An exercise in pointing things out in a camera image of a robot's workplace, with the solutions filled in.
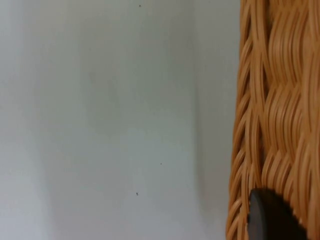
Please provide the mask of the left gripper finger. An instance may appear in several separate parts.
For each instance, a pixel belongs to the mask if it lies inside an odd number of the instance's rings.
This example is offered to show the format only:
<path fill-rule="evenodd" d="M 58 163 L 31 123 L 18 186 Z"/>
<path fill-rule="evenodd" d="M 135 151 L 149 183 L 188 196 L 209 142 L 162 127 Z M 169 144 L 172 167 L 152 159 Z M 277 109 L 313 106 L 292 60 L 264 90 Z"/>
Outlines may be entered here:
<path fill-rule="evenodd" d="M 307 239 L 306 230 L 289 204 L 267 188 L 255 188 L 250 192 L 247 232 L 250 240 Z"/>

